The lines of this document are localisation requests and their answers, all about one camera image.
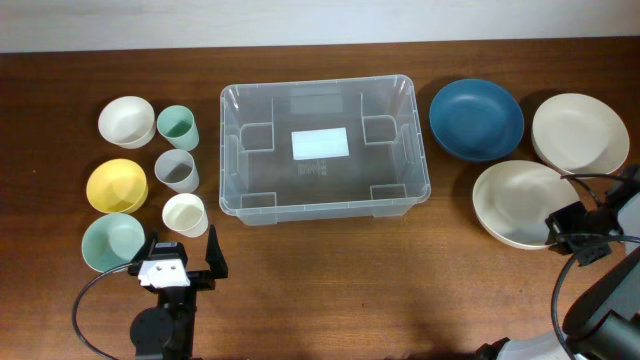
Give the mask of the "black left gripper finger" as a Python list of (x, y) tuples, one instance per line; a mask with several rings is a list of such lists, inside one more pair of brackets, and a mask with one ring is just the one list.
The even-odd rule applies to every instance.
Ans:
[(209, 226), (205, 261), (214, 278), (227, 278), (228, 266), (220, 248), (216, 228)]
[(153, 249), (155, 247), (155, 244), (157, 243), (157, 240), (158, 240), (158, 232), (157, 231), (153, 231), (151, 233), (151, 235), (146, 238), (146, 240), (143, 243), (143, 245), (141, 246), (141, 248), (138, 250), (136, 255), (133, 257), (133, 262), (134, 263), (140, 263), (140, 262), (145, 261), (146, 259), (148, 259), (151, 256), (152, 252), (153, 252)]

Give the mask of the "beige large bowl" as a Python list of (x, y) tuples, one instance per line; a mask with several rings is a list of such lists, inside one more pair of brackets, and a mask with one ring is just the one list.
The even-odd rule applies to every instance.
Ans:
[(562, 174), (611, 174), (630, 152), (630, 136), (618, 113), (579, 93), (544, 101), (534, 114), (531, 138), (538, 157)]
[(525, 160), (489, 167), (472, 191), (474, 212), (483, 228), (500, 242), (523, 250), (546, 249), (545, 220), (579, 200), (577, 191), (558, 172)]

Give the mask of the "dark blue large bowl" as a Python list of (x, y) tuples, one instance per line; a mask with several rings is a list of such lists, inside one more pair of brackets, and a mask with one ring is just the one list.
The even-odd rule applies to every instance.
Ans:
[(519, 103), (503, 87), (483, 79), (453, 81), (434, 96), (429, 121), (436, 142), (450, 155), (488, 162), (520, 144), (525, 120)]

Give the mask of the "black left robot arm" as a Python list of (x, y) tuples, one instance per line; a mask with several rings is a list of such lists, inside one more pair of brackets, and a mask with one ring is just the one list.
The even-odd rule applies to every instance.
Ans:
[(141, 311), (130, 326), (137, 359), (190, 359), (193, 354), (197, 294), (210, 291), (228, 277), (214, 226), (208, 229), (207, 270), (186, 269), (188, 256), (180, 242), (160, 242), (152, 234), (133, 257), (128, 274), (157, 296), (157, 304)]

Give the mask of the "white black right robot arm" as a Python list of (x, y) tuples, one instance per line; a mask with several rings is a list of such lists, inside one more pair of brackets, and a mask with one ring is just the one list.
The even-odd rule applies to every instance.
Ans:
[[(552, 331), (528, 340), (483, 344), (477, 359), (636, 359), (639, 356), (639, 167), (607, 175), (611, 188), (587, 209), (575, 190), (588, 174), (562, 175), (531, 161), (512, 160), (485, 170), (472, 201), (481, 225), (516, 248), (567, 256), (551, 295)], [(614, 243), (627, 254), (589, 287), (565, 316), (562, 285), (574, 265), (609, 256)]]

